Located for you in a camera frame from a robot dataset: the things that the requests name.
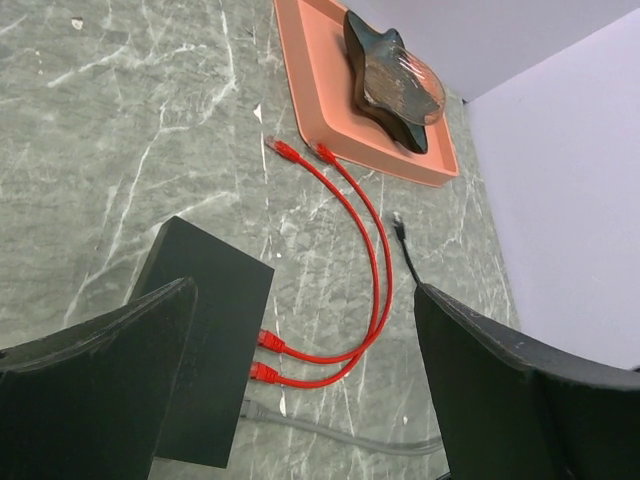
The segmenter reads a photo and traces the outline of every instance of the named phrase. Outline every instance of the transparent lid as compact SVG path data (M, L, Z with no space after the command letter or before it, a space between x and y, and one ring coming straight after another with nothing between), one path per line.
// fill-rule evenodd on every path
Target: transparent lid
M431 125L444 112L446 95L435 73L397 43L378 43L365 55L365 98L407 122Z

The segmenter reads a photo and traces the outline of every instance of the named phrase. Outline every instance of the red cable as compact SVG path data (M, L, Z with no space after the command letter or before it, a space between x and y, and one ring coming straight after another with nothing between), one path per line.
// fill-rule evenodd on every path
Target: red cable
M342 192L340 192L340 190L338 190L324 175L322 175L322 173L320 173L315 167L313 167L313 165L311 165L309 162L304 160L300 156L300 154L296 152L293 148L289 147L284 142L275 141L272 138L269 138L267 140L267 145L273 148L277 153L282 155L284 158L287 158L288 160L294 163L300 163L303 167L305 167L308 171L310 171L316 178L322 181L322 183L327 188L329 188L329 190L331 190L331 192L334 193L334 195L336 195L338 199L340 199L340 201L347 208L347 210L349 210L349 213L351 213L354 220L356 220L356 223L358 224L360 232L365 238L365 243L367 243L367 250L369 252L369 257L372 260L371 263L372 263L372 270L374 271L374 285L375 285L375 280L377 279L377 265L375 264L375 254L373 254L372 256L372 246L370 245L371 240L368 236L368 233L366 232L366 229L363 230L363 228L360 228L362 225L362 222L360 221L357 213L355 212L355 210L353 209L349 201L344 197L344 195L342 194ZM382 222L375 210L375 207L367 197L366 193L362 190L358 182L356 182L353 176L340 163L338 163L336 157L333 155L333 153L331 153L330 150L328 150L323 145L316 145L315 150L316 150L316 153L320 156L320 158L322 158L325 162L331 165L334 165L337 168L337 170L342 174L342 176L349 182L349 184L351 184L351 186L354 188L354 190L358 193L360 198L365 203L367 209L371 213L371 216L373 217L376 223L376 227L378 228L380 237L382 239L382 244L383 244L383 249L385 254L385 265L387 269L387 298L386 298L385 307L384 307L382 316L380 318L380 322L377 323L376 325L377 308L375 308L372 313L369 330L367 331L367 335L365 336L365 340L363 341L363 343L358 348L343 355L337 355L332 357L318 357L315 355L307 355L305 353L302 353L295 349L287 347L281 339L279 339L272 333L263 332L261 334L262 338L260 342L263 346L266 346L267 348L271 348L274 351L287 353L288 355L299 358L301 360L309 361L312 363L330 364L330 363L337 363L337 362L351 359L350 362L338 373L330 377L327 377L325 379L316 380L316 381L304 381L304 380L294 380L294 379L285 378L280 376L276 370L268 367L267 365L264 365L258 362L253 364L252 371L251 371L251 378L255 378L255 379L262 380L269 383L280 383L282 385L287 385L287 386L297 387L297 388L324 387L340 380L349 371L351 371L353 367L360 360L364 351L377 339L377 337L380 335L380 332L384 328L384 325L389 316L389 311L391 310L391 300L393 296L393 273L392 273L392 265L391 265L391 250L389 248L389 242L386 236L386 232L384 230L384 226L382 225Z

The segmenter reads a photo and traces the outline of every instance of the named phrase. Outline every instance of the marble surface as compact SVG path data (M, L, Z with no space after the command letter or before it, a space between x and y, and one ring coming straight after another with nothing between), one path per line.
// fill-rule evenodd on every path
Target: marble surface
M403 214L425 280L517 325L453 95L447 114L461 173L445 187L349 170L383 214ZM371 280L357 229L307 172L264 152L266 134L302 147L269 1L0 0L0 348L121 305L159 225L176 214L276 269L266 327L311 352L358 342ZM389 324L352 374L316 391L251 383L248 395L373 439L437 434L413 285L392 247ZM257 357L297 378L333 371ZM150 478L433 479L445 470L443 452L371 455L243 421L226 471L158 459Z

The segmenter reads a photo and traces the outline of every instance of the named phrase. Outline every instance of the orange tray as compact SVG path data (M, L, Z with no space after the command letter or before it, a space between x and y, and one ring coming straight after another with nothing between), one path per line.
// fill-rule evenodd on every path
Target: orange tray
M429 151L419 155L395 143L355 109L342 5L333 0L274 0L274 4L298 129L305 142L322 142L340 158L425 185L440 187L458 176L444 117L427 127Z

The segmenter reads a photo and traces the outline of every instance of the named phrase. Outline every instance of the wall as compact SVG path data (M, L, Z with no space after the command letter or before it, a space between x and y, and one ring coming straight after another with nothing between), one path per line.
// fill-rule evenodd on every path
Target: wall
M342 0L473 100L599 28L640 0Z
M640 365L640 10L467 106L523 330Z

